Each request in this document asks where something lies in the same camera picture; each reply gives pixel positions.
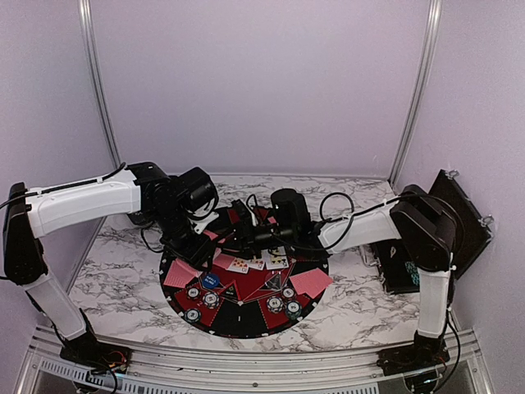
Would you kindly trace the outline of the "five of hearts card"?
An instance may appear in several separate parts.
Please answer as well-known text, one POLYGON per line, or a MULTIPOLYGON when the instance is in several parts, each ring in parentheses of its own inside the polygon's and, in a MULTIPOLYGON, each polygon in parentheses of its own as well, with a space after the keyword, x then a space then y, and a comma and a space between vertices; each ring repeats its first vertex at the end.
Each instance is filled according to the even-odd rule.
POLYGON ((264 259, 251 259, 248 261, 248 266, 250 269, 256 269, 262 271, 266 267, 266 262, 264 259))

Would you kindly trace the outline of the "red playing card deck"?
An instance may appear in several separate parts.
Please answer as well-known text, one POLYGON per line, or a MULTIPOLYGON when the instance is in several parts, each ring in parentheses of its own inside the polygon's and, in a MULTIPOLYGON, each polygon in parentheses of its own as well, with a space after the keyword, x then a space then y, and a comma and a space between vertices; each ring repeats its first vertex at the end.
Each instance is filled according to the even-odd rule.
POLYGON ((219 235, 216 234, 215 232, 213 231, 209 231, 209 230, 205 230, 203 232, 206 236, 208 236, 210 238, 211 241, 216 241, 218 238, 219 238, 219 235))

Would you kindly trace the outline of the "ten of hearts card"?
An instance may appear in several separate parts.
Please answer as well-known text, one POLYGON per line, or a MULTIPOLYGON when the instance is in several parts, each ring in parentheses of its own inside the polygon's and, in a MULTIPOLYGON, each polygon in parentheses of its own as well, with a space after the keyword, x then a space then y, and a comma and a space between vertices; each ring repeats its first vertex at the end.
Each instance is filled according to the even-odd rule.
POLYGON ((246 274, 249 271, 249 261, 235 258, 232 260, 227 270, 234 273, 246 274))

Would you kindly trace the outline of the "red brown poker chip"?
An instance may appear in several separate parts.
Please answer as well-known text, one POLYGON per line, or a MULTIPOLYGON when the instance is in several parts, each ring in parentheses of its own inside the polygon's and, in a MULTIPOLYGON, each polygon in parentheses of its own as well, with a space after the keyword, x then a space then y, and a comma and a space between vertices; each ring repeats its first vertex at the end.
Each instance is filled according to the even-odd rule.
POLYGON ((282 290, 282 296, 287 299, 287 300, 291 300, 291 299, 294 299, 295 298, 295 291, 294 289, 290 288, 290 287, 285 287, 283 290, 282 290))
POLYGON ((186 297, 189 300, 197 300, 200 296, 200 289, 197 287, 191 287, 186 291, 186 297))

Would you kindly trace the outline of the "single red playing card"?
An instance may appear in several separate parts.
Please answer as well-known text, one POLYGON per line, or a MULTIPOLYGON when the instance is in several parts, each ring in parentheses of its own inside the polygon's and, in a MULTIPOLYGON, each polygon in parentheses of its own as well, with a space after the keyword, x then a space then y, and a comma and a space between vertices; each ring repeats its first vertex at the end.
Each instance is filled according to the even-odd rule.
POLYGON ((164 286, 184 288, 193 279, 198 278, 203 272, 190 267, 187 263, 176 259, 171 263, 167 275, 163 280, 164 286))

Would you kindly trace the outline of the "blue small blind button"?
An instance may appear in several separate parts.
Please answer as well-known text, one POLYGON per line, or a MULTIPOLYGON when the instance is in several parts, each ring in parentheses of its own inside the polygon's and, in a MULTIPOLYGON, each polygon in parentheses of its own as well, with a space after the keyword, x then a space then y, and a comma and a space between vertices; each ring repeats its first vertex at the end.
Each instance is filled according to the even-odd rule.
POLYGON ((220 278, 215 273, 206 273, 201 280, 202 287, 208 290, 221 289, 220 278))

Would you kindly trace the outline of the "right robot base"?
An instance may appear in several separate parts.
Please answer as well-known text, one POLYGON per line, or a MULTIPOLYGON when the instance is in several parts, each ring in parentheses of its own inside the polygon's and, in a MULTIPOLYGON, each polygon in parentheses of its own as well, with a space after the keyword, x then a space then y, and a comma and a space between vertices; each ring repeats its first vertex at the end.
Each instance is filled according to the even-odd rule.
POLYGON ((446 371, 449 361, 442 339, 416 336, 411 345, 380 350, 377 366, 385 376, 408 373, 404 382, 411 392, 430 392, 443 377, 438 367, 446 371))

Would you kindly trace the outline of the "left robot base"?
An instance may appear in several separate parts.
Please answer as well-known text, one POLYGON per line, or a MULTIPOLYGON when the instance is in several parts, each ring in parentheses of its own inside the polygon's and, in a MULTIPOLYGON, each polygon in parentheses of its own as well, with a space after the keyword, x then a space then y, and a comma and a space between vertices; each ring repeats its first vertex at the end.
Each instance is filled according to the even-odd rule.
POLYGON ((109 344, 94 337, 68 341, 59 336, 59 339, 62 359, 90 367, 95 374, 125 373, 128 369, 131 357, 129 347, 109 344))

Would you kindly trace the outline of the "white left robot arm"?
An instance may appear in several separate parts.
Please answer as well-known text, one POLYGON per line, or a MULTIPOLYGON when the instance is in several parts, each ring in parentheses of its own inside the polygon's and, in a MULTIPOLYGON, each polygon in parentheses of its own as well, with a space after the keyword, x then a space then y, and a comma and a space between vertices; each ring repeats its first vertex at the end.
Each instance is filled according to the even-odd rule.
POLYGON ((87 249, 103 218, 137 213, 160 227, 165 250, 203 271, 215 254, 204 229, 217 216, 217 202, 217 189, 202 168, 169 176, 151 162, 122 163, 107 175, 58 186, 28 189, 18 183, 2 204, 3 271, 72 341, 73 354, 96 365, 103 346, 90 336, 89 320, 63 287, 73 275, 66 261, 80 261, 74 246, 87 249))

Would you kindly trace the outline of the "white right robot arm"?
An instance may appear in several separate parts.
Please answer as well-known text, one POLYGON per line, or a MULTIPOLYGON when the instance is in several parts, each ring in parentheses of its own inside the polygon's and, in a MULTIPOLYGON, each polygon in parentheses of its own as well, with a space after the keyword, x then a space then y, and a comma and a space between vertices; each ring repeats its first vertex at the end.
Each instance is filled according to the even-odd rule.
POLYGON ((271 202, 274 222, 258 222, 246 204, 233 202, 235 216, 219 232, 218 246, 251 259, 262 250, 280 246, 339 254, 360 245, 401 241, 420 277, 417 334, 421 338, 408 347, 406 360, 422 368, 437 356, 435 339, 445 330, 453 259, 464 234, 462 220, 449 203, 410 185, 371 208, 314 221, 304 196, 294 189, 275 191, 271 202))

